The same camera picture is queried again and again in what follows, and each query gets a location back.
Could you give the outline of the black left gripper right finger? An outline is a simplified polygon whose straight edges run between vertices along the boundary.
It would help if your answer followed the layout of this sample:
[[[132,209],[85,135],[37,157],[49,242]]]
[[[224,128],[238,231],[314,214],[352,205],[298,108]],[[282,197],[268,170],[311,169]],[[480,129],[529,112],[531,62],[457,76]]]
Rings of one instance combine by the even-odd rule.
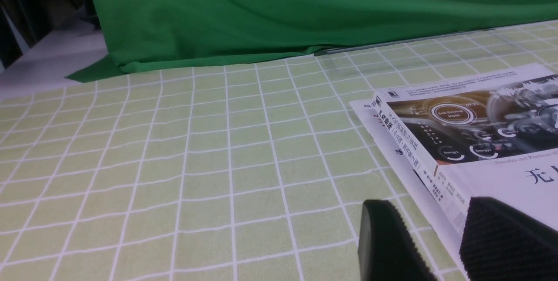
[[[555,229],[492,197],[470,200],[459,255],[471,281],[555,281]]]

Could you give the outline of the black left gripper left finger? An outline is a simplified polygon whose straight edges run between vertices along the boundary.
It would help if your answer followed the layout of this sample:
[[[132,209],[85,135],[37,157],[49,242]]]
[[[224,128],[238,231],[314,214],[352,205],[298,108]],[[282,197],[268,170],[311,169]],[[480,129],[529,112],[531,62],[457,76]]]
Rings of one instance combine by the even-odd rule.
[[[357,255],[361,281],[437,280],[389,201],[363,202]]]

